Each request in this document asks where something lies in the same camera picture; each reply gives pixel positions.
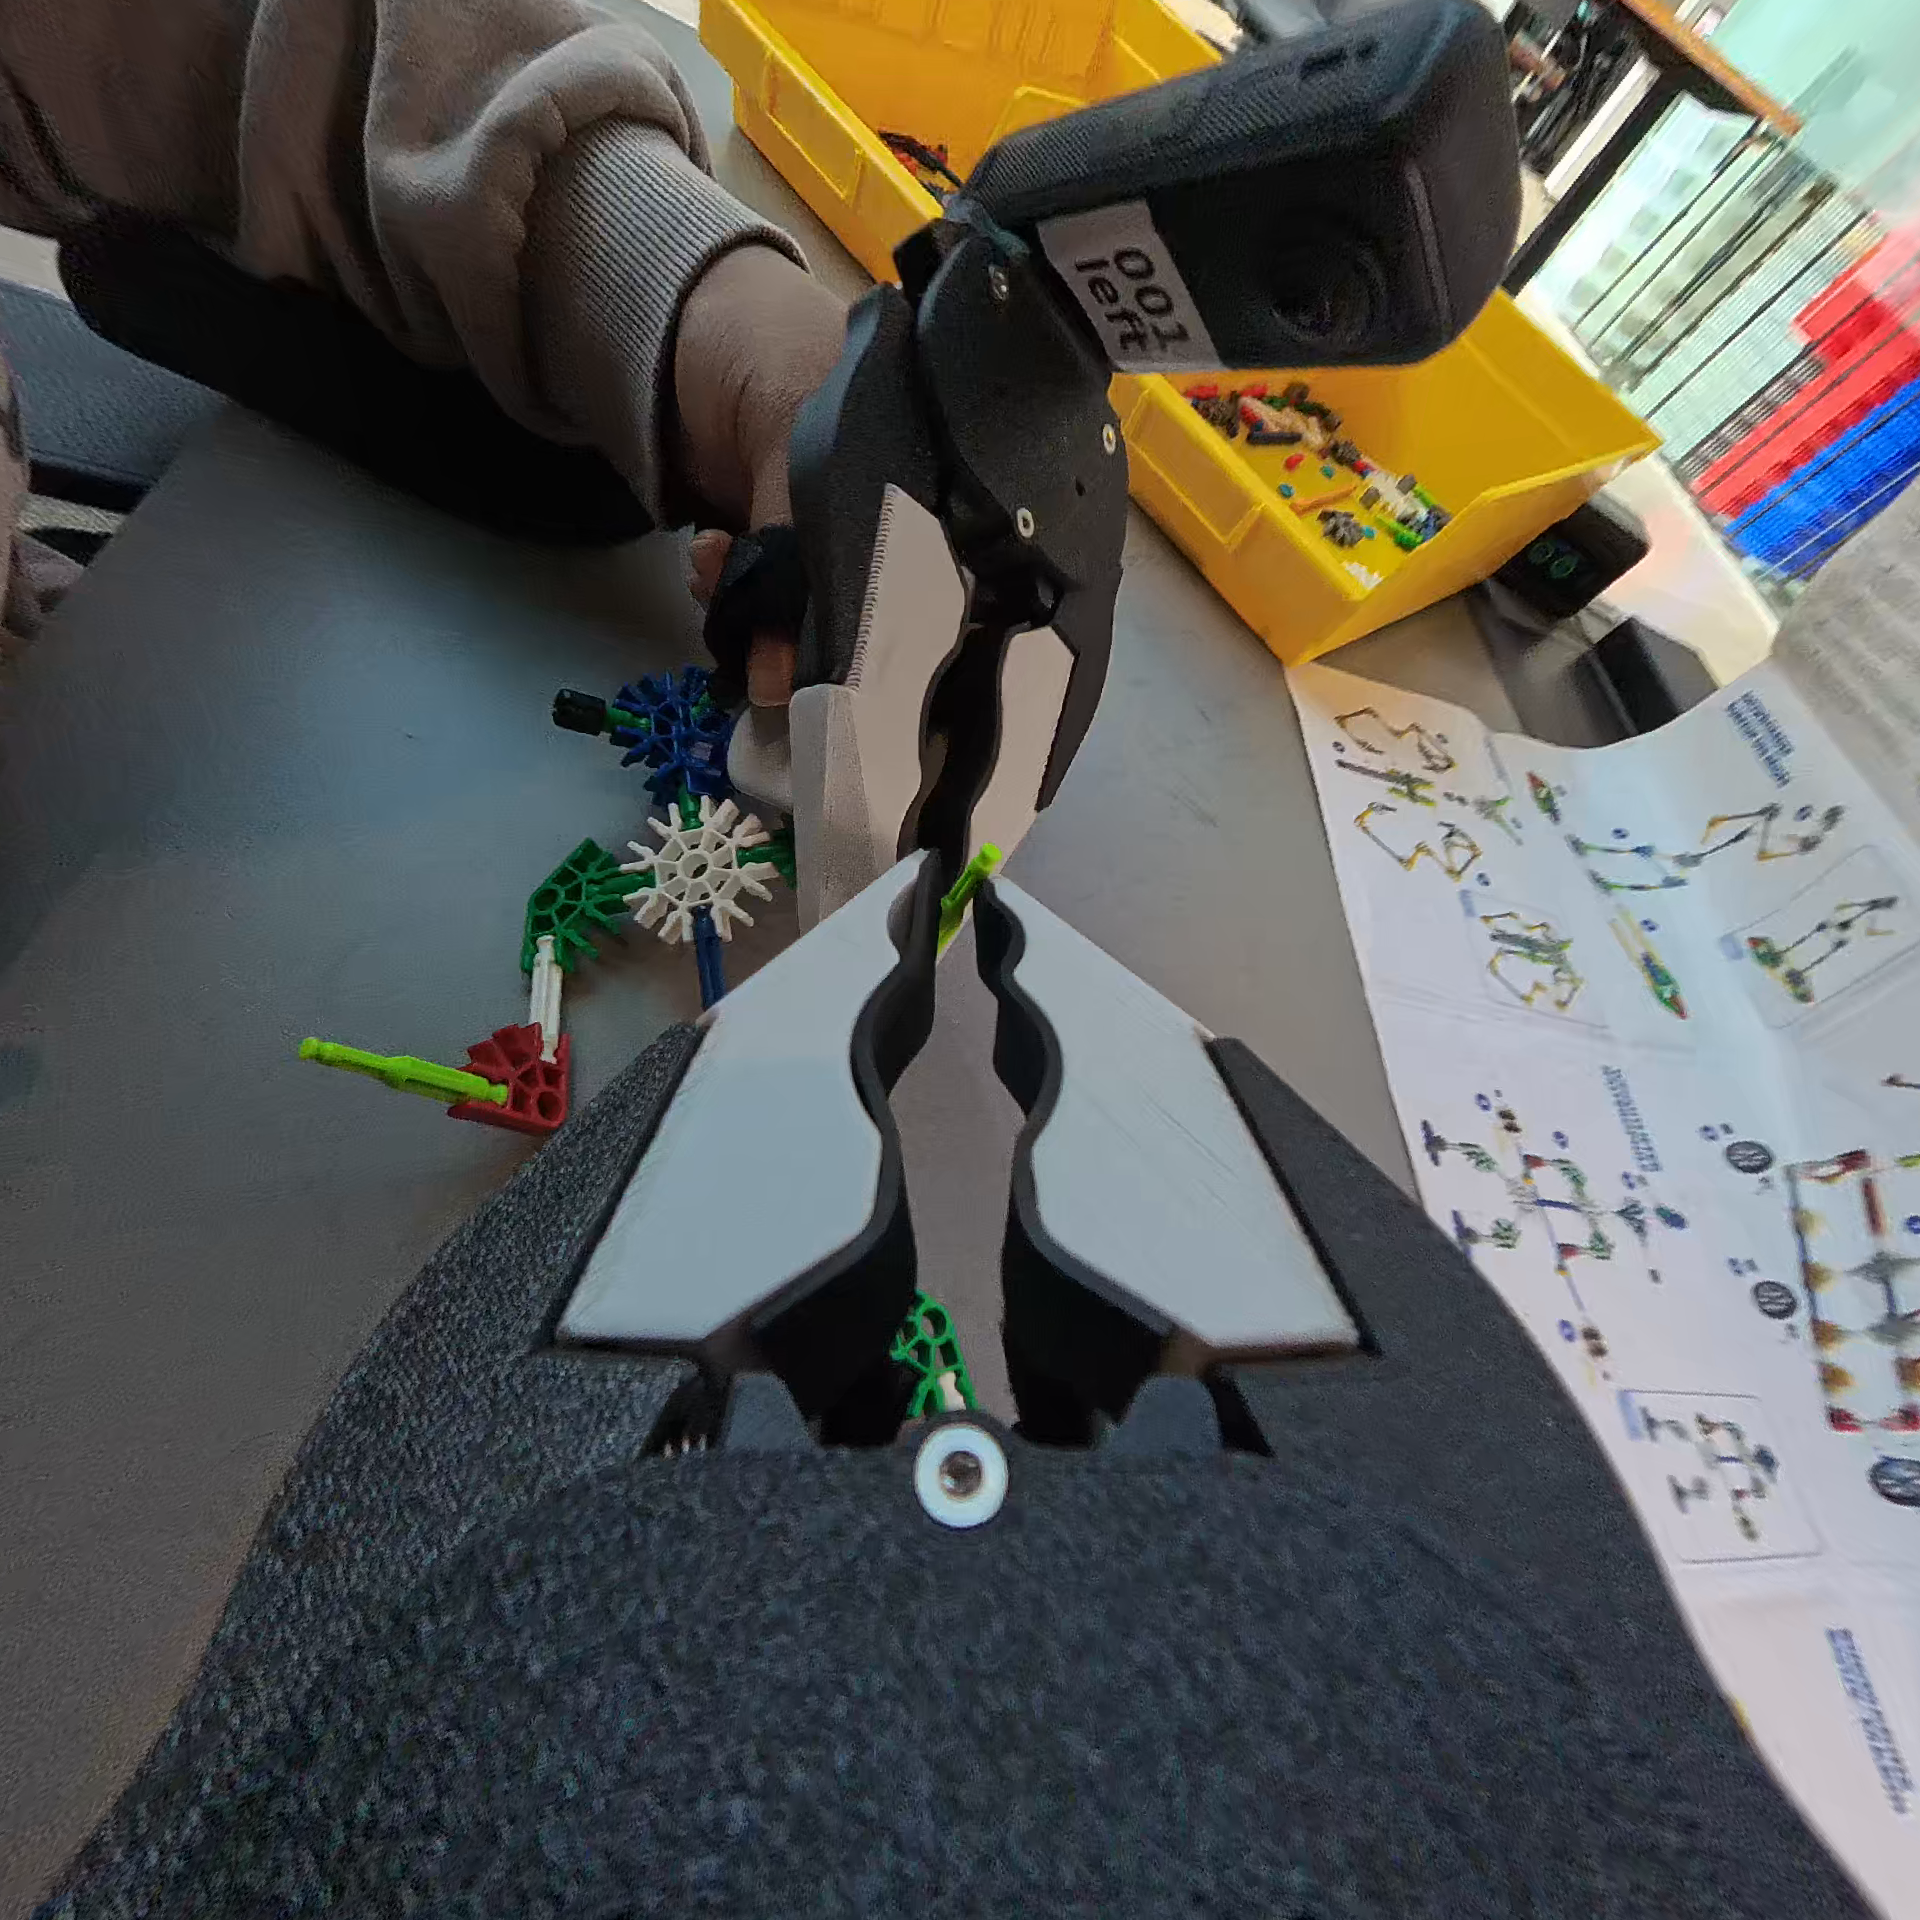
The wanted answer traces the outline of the black box with green light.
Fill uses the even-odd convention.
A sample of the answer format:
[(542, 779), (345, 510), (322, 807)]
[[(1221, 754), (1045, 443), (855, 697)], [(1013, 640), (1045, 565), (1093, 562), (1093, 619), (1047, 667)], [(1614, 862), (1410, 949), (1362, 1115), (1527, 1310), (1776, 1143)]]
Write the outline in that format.
[(1493, 585), (1547, 622), (1579, 615), (1648, 558), (1646, 521), (1600, 491), (1529, 539)]

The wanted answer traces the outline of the red plastic bin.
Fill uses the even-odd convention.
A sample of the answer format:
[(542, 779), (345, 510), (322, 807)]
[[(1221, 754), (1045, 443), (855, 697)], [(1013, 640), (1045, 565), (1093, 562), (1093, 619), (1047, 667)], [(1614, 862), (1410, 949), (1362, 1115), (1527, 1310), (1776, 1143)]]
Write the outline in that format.
[(1826, 453), (1918, 373), (1918, 222), (1893, 226), (1794, 318), (1803, 359), (1696, 480), (1696, 503), (1733, 519)]

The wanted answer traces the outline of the blue plastic bin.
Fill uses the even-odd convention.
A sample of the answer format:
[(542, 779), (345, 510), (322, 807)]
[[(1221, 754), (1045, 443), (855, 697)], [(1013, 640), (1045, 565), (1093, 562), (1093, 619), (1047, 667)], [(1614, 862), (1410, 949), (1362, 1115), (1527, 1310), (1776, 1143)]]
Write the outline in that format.
[(1794, 469), (1723, 539), (1765, 585), (1813, 578), (1856, 533), (1918, 475), (1918, 379), (1909, 379), (1835, 443)]

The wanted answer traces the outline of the colourful rod connector toy model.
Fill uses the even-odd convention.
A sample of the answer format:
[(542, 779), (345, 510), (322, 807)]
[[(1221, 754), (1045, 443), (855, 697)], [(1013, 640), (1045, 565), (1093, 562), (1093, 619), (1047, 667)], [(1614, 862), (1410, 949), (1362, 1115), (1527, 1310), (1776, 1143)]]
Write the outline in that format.
[[(953, 935), (960, 905), (994, 871), (997, 859), (997, 848), (976, 855), (960, 882), (946, 882), (939, 869), (937, 955)], [(677, 1362), (693, 1369), (711, 1392), (743, 1378), (711, 1381), (674, 1358), (562, 1349), (555, 1321), (594, 1225), (629, 1182), (654, 1120), (688, 1065), (699, 1019), (743, 985), (727, 983), (729, 935), (752, 923), (750, 905), (773, 894), (777, 873), (795, 880), (798, 859), (793, 853), (777, 855), (777, 837), (754, 807), (741, 807), (736, 798), (697, 795), (686, 775), (672, 775), (645, 837), (624, 857), (585, 841), (530, 896), (521, 942), (528, 987), (523, 1019), (471, 1045), (459, 1065), (336, 1040), (299, 1042), (297, 1056), (306, 1063), (423, 1097), (455, 1120), (549, 1143), (546, 1157), (555, 1168), (528, 1166), (528, 1173), (537, 1198), (553, 1205), (551, 1218), (535, 1223), (533, 1202), (503, 1195), (501, 1227), (480, 1221), (471, 1225), (471, 1250), (505, 1255), (512, 1280), (528, 1296), (533, 1323), (519, 1337), (526, 1351), (569, 1360)], [(590, 949), (585, 926), (608, 926), (613, 907), (624, 907), (661, 942), (693, 949), (704, 1008), (697, 1022), (663, 1031), (622, 1081), (583, 1118), (569, 1120), (569, 1033), (562, 1022), (567, 965), (574, 953)], [(823, 1431), (830, 1445), (859, 1449), (889, 1445), (898, 1429), (967, 1406), (967, 1365), (953, 1355), (946, 1321), (926, 1305), (917, 1253), (917, 1291), (887, 1362), (830, 1415), (800, 1417)]]

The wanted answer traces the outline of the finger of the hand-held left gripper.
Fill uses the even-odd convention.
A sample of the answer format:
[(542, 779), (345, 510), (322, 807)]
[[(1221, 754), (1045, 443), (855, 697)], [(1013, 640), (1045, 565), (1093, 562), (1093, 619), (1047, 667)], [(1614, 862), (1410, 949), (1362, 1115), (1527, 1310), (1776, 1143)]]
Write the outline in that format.
[(917, 848), (946, 878), (987, 843), (1013, 853), (1056, 800), (1106, 686), (1118, 587), (1118, 565), (1054, 606), (1024, 576), (967, 581), (919, 722)]
[(798, 688), (786, 709), (800, 917), (827, 919), (905, 853), (933, 850), (949, 880), (971, 855), (967, 825), (937, 795), (958, 750), (928, 745), (967, 613), (969, 585), (939, 519), (887, 485), (853, 661)]

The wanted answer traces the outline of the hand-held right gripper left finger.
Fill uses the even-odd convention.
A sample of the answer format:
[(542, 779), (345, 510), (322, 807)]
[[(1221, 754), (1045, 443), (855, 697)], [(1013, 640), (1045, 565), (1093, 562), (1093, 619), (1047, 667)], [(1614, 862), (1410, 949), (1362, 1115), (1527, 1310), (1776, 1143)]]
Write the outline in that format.
[(917, 1291), (891, 1090), (937, 944), (939, 859), (907, 855), (699, 1019), (576, 1264), (562, 1349), (770, 1374), (811, 1419), (878, 1374)]

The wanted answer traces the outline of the person's left hand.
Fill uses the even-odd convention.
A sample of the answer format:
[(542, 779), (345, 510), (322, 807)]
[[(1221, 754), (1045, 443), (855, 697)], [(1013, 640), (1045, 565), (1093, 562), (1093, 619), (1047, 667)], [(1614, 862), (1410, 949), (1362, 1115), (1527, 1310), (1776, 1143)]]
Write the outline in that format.
[(693, 283), (670, 354), (665, 475), (690, 512), (688, 583), (711, 603), (736, 537), (791, 523), (789, 441), (848, 338), (848, 304), (766, 245)]

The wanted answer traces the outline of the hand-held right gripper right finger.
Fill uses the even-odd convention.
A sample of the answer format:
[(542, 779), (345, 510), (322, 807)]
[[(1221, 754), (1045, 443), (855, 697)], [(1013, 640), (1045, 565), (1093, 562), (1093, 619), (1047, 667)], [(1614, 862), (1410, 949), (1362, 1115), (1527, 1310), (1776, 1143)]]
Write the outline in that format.
[(1154, 1378), (1358, 1353), (1216, 1035), (1013, 882), (981, 885), (974, 928), (1022, 1113), (999, 1269), (1019, 1429), (1097, 1435)]

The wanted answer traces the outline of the yellow plastic bin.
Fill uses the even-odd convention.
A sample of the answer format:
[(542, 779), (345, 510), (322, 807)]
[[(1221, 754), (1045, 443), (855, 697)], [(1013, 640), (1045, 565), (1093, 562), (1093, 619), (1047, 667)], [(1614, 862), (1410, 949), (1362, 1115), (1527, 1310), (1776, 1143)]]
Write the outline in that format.
[(702, 41), (738, 128), (878, 281), (939, 210), (887, 135), (967, 176), (999, 137), (1218, 59), (1159, 2), (706, 2)]
[(1118, 375), (1134, 503), (1285, 665), (1479, 585), (1659, 441), (1502, 293), (1417, 366), (1246, 379), (1269, 395), (1303, 384), (1381, 478), (1410, 475), (1447, 514), (1415, 549), (1390, 535), (1337, 546), (1321, 533), (1307, 464), (1287, 469), (1285, 448), (1248, 448), (1193, 411), (1191, 386), (1234, 377)]

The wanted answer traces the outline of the black flat box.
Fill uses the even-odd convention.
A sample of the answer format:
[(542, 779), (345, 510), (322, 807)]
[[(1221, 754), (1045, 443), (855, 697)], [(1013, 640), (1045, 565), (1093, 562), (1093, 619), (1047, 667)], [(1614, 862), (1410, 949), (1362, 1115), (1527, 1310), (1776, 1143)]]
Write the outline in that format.
[(1602, 738), (1659, 731), (1721, 688), (1705, 656), (1669, 631), (1618, 608), (1598, 608), (1593, 617), (1573, 686)]

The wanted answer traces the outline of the white building instruction sheet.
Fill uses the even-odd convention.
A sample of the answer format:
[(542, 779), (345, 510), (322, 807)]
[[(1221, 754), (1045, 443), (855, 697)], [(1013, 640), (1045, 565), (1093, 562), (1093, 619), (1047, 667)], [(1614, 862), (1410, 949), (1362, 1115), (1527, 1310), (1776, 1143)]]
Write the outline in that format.
[(1721, 1685), (1915, 1858), (1915, 843), (1769, 670), (1573, 750), (1287, 677), (1419, 1198)]

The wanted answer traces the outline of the person's left forearm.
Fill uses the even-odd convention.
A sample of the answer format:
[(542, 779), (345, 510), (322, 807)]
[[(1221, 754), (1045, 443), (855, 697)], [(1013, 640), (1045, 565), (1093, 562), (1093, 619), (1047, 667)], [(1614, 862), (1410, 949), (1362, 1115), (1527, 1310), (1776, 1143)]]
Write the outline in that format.
[(679, 69), (610, 5), (5, 5), (5, 224), (112, 210), (345, 299), (592, 448), (672, 521), (665, 391), (720, 254), (798, 245), (715, 176)]

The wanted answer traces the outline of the pile of small building parts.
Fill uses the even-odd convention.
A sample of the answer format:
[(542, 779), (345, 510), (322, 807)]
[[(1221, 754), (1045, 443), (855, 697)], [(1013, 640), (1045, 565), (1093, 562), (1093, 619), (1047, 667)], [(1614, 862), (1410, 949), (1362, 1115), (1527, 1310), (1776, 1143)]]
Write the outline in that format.
[(1221, 439), (1278, 459), (1273, 491), (1342, 555), (1381, 546), (1413, 553), (1451, 526), (1451, 512), (1413, 471), (1392, 471), (1346, 432), (1344, 414), (1303, 379), (1195, 379), (1182, 398)]

